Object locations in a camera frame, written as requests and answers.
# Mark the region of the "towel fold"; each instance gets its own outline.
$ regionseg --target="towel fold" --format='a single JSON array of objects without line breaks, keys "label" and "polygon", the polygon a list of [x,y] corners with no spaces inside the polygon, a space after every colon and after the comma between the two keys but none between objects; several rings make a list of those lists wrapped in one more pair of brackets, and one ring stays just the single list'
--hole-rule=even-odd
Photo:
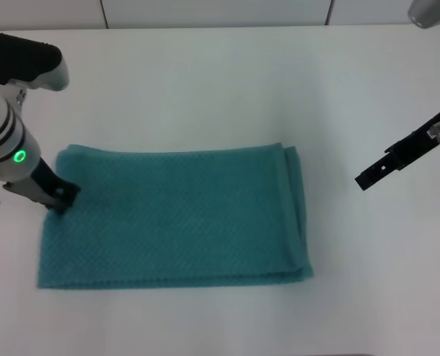
[{"label": "towel fold", "polygon": [[39,288],[245,286],[312,276],[295,148],[138,154],[71,145],[56,172],[81,192],[64,215],[47,213]]}]

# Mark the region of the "white table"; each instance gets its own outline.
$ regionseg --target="white table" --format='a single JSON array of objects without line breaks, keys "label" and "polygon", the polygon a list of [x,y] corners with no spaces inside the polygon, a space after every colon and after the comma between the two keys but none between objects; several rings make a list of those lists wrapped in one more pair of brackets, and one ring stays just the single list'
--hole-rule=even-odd
[{"label": "white table", "polygon": [[366,192],[354,181],[440,111],[440,27],[13,34],[59,46],[70,69],[67,90],[24,107],[50,164],[70,143],[296,145],[316,277],[37,290],[45,208],[0,189],[0,356],[440,355],[440,148]]}]

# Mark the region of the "folded towel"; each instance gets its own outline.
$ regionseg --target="folded towel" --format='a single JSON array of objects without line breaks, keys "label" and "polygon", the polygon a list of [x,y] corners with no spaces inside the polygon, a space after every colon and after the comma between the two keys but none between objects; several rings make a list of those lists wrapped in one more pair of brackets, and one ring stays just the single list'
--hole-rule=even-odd
[{"label": "folded towel", "polygon": [[71,145],[57,174],[81,187],[47,213],[39,288],[289,283],[312,276],[295,148],[116,153]]}]

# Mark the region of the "black stripe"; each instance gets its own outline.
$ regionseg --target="black stripe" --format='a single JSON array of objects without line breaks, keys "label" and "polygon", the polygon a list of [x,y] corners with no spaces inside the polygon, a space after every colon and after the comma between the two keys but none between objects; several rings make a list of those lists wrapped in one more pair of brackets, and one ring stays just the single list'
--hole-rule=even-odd
[{"label": "black stripe", "polygon": [[5,117],[5,121],[2,124],[2,126],[0,127],[0,134],[2,133],[3,130],[5,130],[5,128],[7,127],[7,125],[9,125],[9,118],[10,118],[10,105],[8,103],[7,100],[5,100],[5,102],[7,103],[7,116]]},{"label": "black stripe", "polygon": [[22,124],[22,138],[20,139],[20,142],[9,154],[6,154],[5,156],[1,157],[0,162],[6,161],[9,158],[12,158],[12,156],[20,149],[21,146],[23,146],[24,143],[25,143],[25,126],[24,126],[24,124]]},{"label": "black stripe", "polygon": [[16,117],[15,113],[13,112],[13,109],[9,108],[9,112],[12,113],[12,115],[10,115],[12,117],[12,125],[7,130],[7,133],[4,135],[4,137],[2,137],[0,139],[0,146],[2,146],[12,136],[12,134],[15,130],[16,123],[17,123],[17,117]]}]

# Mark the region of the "teal towel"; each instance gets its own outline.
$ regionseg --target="teal towel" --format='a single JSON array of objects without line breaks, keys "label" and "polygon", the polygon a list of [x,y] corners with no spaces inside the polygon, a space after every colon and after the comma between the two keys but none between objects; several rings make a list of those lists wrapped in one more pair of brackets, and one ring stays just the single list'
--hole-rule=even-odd
[{"label": "teal towel", "polygon": [[39,287],[290,283],[312,276],[295,148],[115,153],[71,145],[57,174],[81,187],[48,212]]}]

